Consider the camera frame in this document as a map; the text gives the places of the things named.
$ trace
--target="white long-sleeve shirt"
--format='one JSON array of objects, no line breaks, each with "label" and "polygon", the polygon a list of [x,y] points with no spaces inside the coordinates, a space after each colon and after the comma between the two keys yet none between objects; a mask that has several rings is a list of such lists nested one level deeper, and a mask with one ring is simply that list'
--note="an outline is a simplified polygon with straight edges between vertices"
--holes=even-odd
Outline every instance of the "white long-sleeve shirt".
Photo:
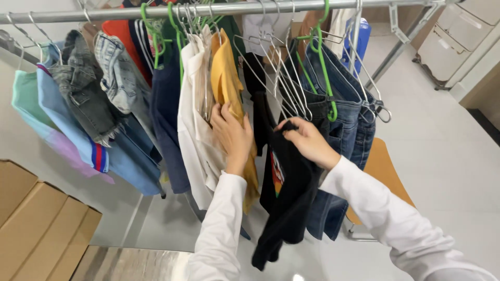
[{"label": "white long-sleeve shirt", "polygon": [[[188,262],[190,281],[237,281],[236,257],[247,183],[222,173]],[[498,281],[452,248],[455,240],[394,195],[383,183],[340,159],[319,189],[346,199],[396,267],[416,281]]]}]

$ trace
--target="wooden chair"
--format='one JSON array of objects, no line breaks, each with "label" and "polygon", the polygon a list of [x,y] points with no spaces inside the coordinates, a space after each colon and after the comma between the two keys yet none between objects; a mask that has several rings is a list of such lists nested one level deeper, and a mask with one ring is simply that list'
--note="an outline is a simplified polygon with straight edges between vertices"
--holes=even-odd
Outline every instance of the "wooden chair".
[{"label": "wooden chair", "polygon": [[[368,156],[368,160],[366,161],[364,171],[387,186],[389,190],[396,196],[415,207],[413,201],[410,199],[410,196],[406,192],[405,187],[401,183],[396,170],[394,169],[394,165],[391,161],[391,157],[389,156],[389,151],[387,150],[386,143],[380,138],[376,137],[373,140],[370,155]],[[346,219],[344,219],[343,229],[348,239],[364,242],[377,241],[371,236],[371,234],[368,233],[367,228],[363,226],[351,206],[349,206],[349,209],[347,209],[345,218]],[[368,237],[353,237],[353,235],[357,233],[366,234]]]}]

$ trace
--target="drawer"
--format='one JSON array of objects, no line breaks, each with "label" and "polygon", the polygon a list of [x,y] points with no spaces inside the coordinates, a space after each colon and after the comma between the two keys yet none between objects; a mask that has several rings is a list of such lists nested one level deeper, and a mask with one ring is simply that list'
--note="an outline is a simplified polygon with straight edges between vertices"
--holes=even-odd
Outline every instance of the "drawer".
[{"label": "drawer", "polygon": [[500,21],[499,0],[466,0],[458,5],[491,26]]},{"label": "drawer", "polygon": [[418,49],[422,64],[440,81],[448,81],[471,52],[435,24],[422,46]]},{"label": "drawer", "polygon": [[456,4],[446,6],[437,24],[469,51],[474,51],[493,29]]}]

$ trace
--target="hand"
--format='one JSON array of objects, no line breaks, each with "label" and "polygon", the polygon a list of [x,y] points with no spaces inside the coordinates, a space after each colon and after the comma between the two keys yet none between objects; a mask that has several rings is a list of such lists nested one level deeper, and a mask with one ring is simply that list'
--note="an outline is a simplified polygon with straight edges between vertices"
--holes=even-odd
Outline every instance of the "hand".
[{"label": "hand", "polygon": [[[300,117],[292,117],[288,120],[298,129],[283,132],[284,138],[291,141],[305,158],[319,167],[327,171],[333,169],[341,156],[330,147],[313,123]],[[276,130],[281,129],[286,122],[287,120],[283,120]]]},{"label": "hand", "polygon": [[248,113],[243,118],[243,127],[229,112],[230,102],[216,104],[212,108],[210,124],[213,133],[227,152],[226,173],[243,176],[250,149],[254,143],[254,132],[250,126]]}]

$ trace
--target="person's left hand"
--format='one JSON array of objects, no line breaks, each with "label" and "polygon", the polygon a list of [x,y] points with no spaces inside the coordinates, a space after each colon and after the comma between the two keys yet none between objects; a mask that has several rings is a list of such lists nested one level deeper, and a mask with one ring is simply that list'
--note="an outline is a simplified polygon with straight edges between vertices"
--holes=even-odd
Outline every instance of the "person's left hand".
[{"label": "person's left hand", "polygon": [[212,108],[210,124],[213,133],[227,152],[226,173],[243,176],[250,149],[254,143],[254,132],[250,126],[249,115],[243,118],[243,127],[229,112],[230,102],[222,107],[216,104]]}]

